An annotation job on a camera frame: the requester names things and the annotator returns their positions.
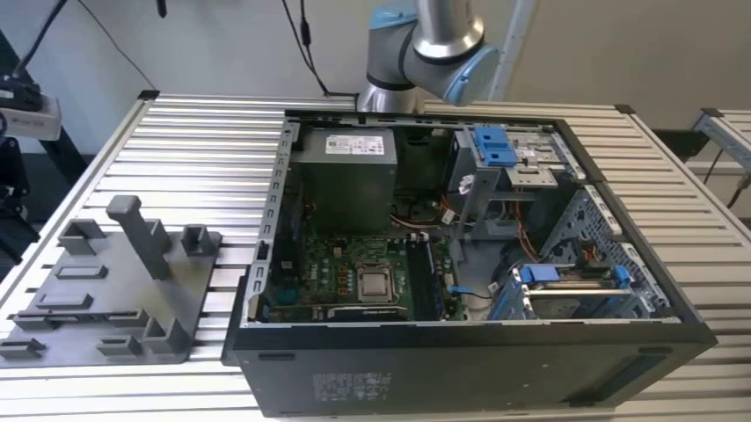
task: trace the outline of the motherboard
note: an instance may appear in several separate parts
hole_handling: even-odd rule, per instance
[[[446,285],[454,263],[445,238],[419,244],[407,237],[308,233],[303,244],[302,259],[287,264],[299,265],[298,283],[276,283],[270,322],[367,322],[374,315],[379,321],[414,321],[424,312],[437,319],[463,317],[462,301]]]

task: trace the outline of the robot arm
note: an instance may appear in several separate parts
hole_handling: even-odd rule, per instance
[[[0,141],[4,136],[58,141],[60,128],[58,99],[44,95],[35,84],[0,80]]]
[[[368,85],[358,110],[422,112],[416,87],[455,106],[469,105],[501,58],[483,36],[470,0],[399,1],[378,7],[371,14]]]

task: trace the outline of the black cable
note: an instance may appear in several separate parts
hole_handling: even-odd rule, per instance
[[[483,295],[478,295],[477,293],[470,293],[470,292],[459,292],[461,295],[470,295],[474,297],[479,297],[481,299],[493,299],[491,296],[483,296]]]
[[[495,269],[493,270],[493,275],[491,275],[491,282],[495,282],[499,280],[499,277],[503,274],[503,270],[509,270],[509,255],[511,254],[513,248],[522,246],[522,244],[519,243],[519,239],[514,239],[511,241],[509,241],[503,247],[502,247],[502,251],[501,251],[501,261],[498,263],[498,266],[495,266]]]
[[[579,242],[581,239],[578,236],[575,237],[566,237],[565,239],[562,239],[553,247],[551,250],[549,251],[549,254],[541,259],[541,262],[545,262],[545,260],[551,256],[551,254],[554,253],[554,251],[563,246],[565,244],[570,244],[574,243],[574,253],[577,253],[577,258],[579,260],[581,258],[581,247],[579,247]]]
[[[287,0],[282,0],[282,5],[284,6],[284,12],[287,14],[290,26],[292,27],[292,34],[295,35],[295,42],[298,43],[298,50],[300,52],[300,55],[303,56],[303,62],[306,62],[307,69],[314,74],[314,78],[316,79],[318,86],[320,87],[320,90],[324,93],[324,97],[352,97],[352,98],[355,98],[355,104],[356,104],[356,98],[358,98],[359,94],[350,93],[350,92],[330,91],[327,85],[324,84],[324,81],[320,78],[320,75],[318,74],[316,64],[314,63],[314,55],[312,55],[311,50],[310,50],[310,45],[312,43],[312,37],[311,37],[311,32],[310,32],[310,24],[307,23],[306,1],[300,0],[300,35],[302,35],[302,41],[300,41],[300,35],[298,35],[298,29],[295,27],[295,21],[292,19],[292,14],[290,13],[290,7],[288,7]]]
[[[6,115],[0,113],[0,143],[3,143],[3,140],[6,139],[7,130],[8,130],[8,119],[6,118]]]
[[[128,55],[126,54],[124,51],[122,51],[120,46],[118,45],[118,42],[115,42],[115,38],[112,37],[112,35],[110,34],[110,31],[107,31],[107,28],[104,27],[103,23],[100,22],[99,18],[96,18],[96,15],[94,14],[92,10],[90,9],[90,7],[86,5],[86,3],[83,2],[83,0],[79,0],[79,4],[83,6],[83,8],[86,9],[86,11],[90,13],[91,17],[94,18],[94,21],[96,22],[96,25],[99,25],[99,27],[103,29],[104,34],[107,35],[107,38],[110,38],[110,41],[112,42],[112,45],[115,46],[115,49],[118,50],[118,52],[122,54],[122,56],[126,58],[126,60],[128,61],[128,63],[132,65],[132,67],[136,69],[136,71],[142,74],[143,79],[146,80],[147,84],[151,86],[151,88],[154,90],[156,90],[156,86],[154,85],[154,83],[151,82],[151,79],[146,76],[146,74],[143,73],[142,68],[139,68],[139,66],[136,65],[136,63],[134,63],[134,61],[131,60],[131,57],[128,57]]]
[[[26,70],[26,66],[28,66],[30,61],[35,57],[36,49],[39,48],[39,45],[43,43],[43,38],[44,35],[47,34],[47,30],[50,29],[50,25],[54,23],[55,18],[58,18],[58,14],[60,13],[63,6],[66,6],[66,3],[68,3],[68,0],[59,0],[58,4],[50,11],[50,15],[47,15],[47,20],[43,23],[43,29],[39,31],[39,34],[36,35],[35,43],[32,44],[32,47],[26,52],[24,58],[15,65],[14,73],[11,74],[14,78],[22,76],[22,73]]]
[[[717,153],[715,161],[713,161],[713,165],[709,166],[707,175],[705,176],[705,185],[707,184],[709,177],[711,176],[713,170],[715,169],[717,160],[719,160],[719,156],[722,155],[723,155],[723,149],[721,148],[719,152]]]
[[[733,198],[730,198],[730,202],[727,203],[727,207],[731,208],[738,201],[738,197],[741,196],[741,193],[743,192],[742,188],[737,189],[737,192],[733,194]]]

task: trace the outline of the cable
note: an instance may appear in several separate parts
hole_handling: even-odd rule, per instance
[[[515,248],[518,245],[519,239],[514,239],[503,245],[501,251],[501,260],[498,266],[495,266],[495,269],[493,270],[491,282],[498,281],[499,277],[502,276],[503,270],[509,270],[509,268],[511,268],[507,258],[511,254],[513,248]]]
[[[723,155],[723,149],[721,148],[719,152],[717,153],[715,161],[713,161],[713,165],[709,166],[707,175],[705,176],[705,185],[707,184],[709,177],[711,176],[713,170],[715,169],[717,160],[719,160],[719,156],[722,155]]]
[[[396,218],[394,214],[391,214],[390,217],[398,224],[403,225],[410,229],[431,229],[434,227],[438,227],[438,224],[414,224],[412,222],[406,222],[399,218]]]
[[[446,198],[446,195],[442,195],[442,205],[445,206],[445,208],[447,210],[450,210],[453,213],[455,213],[457,215],[459,214],[457,211],[454,211],[454,208],[451,208],[451,203],[449,202],[449,199]]]
[[[474,293],[474,292],[455,292],[455,293],[458,293],[459,295],[470,295],[470,296],[474,296],[474,297],[479,297],[481,299],[486,299],[486,300],[491,300],[491,299],[493,299],[491,296],[478,295],[478,294]]]
[[[0,143],[6,140],[6,132],[8,130],[8,119],[6,115],[0,113]]]
[[[743,189],[739,187],[737,189],[737,192],[733,194],[733,198],[730,198],[730,202],[727,203],[726,207],[731,208],[738,201],[738,197],[741,196],[741,193],[743,192]]]
[[[28,62],[32,60],[32,58],[35,58],[36,49],[39,48],[39,45],[43,43],[43,38],[44,35],[47,34],[47,30],[50,29],[50,25],[54,23],[55,18],[58,18],[58,14],[60,13],[63,6],[66,6],[66,3],[68,3],[68,0],[59,0],[58,4],[50,11],[50,15],[47,15],[47,20],[43,23],[43,28],[39,31],[39,34],[36,35],[35,43],[32,44],[32,47],[26,52],[24,58],[15,65],[14,73],[11,74],[14,78],[22,76],[22,73],[26,70],[26,66],[28,66]]]
[[[549,254],[543,257],[542,261],[547,260],[551,257],[551,254],[554,253],[554,251],[563,246],[565,244],[569,243],[575,243],[574,245],[574,253],[577,253],[577,255],[581,255],[581,247],[579,247],[579,242],[581,239],[578,236],[575,237],[566,237],[565,239],[562,239],[550,249]]]
[[[314,78],[316,79],[318,86],[320,87],[320,90],[323,91],[324,97],[352,97],[355,99],[355,107],[356,107],[356,99],[359,97],[359,94],[351,93],[351,92],[330,91],[327,85],[324,84],[324,81],[320,79],[320,76],[318,74],[316,64],[314,63],[314,55],[312,55],[311,50],[310,50],[310,45],[312,43],[312,37],[311,37],[311,33],[310,33],[310,24],[307,23],[307,17],[306,17],[306,1],[300,0],[300,17],[302,17],[302,19],[300,19],[300,35],[302,35],[302,38],[303,38],[302,42],[300,42],[300,36],[298,35],[298,29],[295,27],[295,21],[292,20],[292,14],[290,13],[290,7],[288,7],[288,4],[287,4],[287,0],[282,0],[282,5],[284,6],[284,12],[287,14],[290,26],[292,28],[292,34],[295,35],[295,42],[298,43],[298,50],[300,52],[300,55],[303,56],[303,62],[306,63],[307,69],[314,74]]]
[[[535,251],[534,246],[531,245],[530,238],[527,237],[527,231],[525,230],[525,223],[522,222],[522,203],[517,202],[517,222],[519,223],[519,243],[522,244],[522,248],[525,249],[525,253],[530,257],[534,262],[541,262],[538,257],[538,252]]]
[[[128,63],[132,65],[132,67],[136,69],[136,71],[142,74],[143,79],[146,80],[147,84],[151,86],[151,88],[154,90],[156,90],[156,85],[154,85],[154,83],[151,82],[151,79],[146,76],[146,74],[142,71],[142,68],[139,68],[139,66],[136,65],[136,63],[132,62],[131,57],[128,57],[128,55],[126,54],[124,51],[122,51],[120,46],[118,45],[118,43],[115,42],[115,38],[112,37],[112,35],[110,34],[110,31],[107,31],[107,28],[104,27],[103,23],[100,22],[99,18],[96,18],[96,15],[94,14],[92,10],[90,9],[90,7],[86,5],[86,3],[83,2],[83,0],[78,0],[79,4],[83,6],[83,8],[86,9],[86,11],[88,12],[90,16],[94,18],[94,21],[96,22],[96,25],[99,25],[99,27],[103,29],[104,34],[107,35],[107,38],[110,38],[110,41],[112,42],[112,45],[115,46],[115,49],[118,50],[118,52],[122,54],[122,56],[126,58],[126,60],[128,61]]]

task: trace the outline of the blue latch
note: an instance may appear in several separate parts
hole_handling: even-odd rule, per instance
[[[546,264],[529,264],[523,266],[519,275],[522,283],[561,281],[559,270],[557,270],[555,266]]]
[[[474,142],[483,153],[485,165],[495,167],[514,167],[517,165],[517,152],[509,143],[506,130],[501,127],[477,127],[474,129]]]
[[[619,288],[626,288],[630,286],[631,283],[630,270],[626,269],[626,266],[614,266],[613,276],[615,280],[619,282]]]

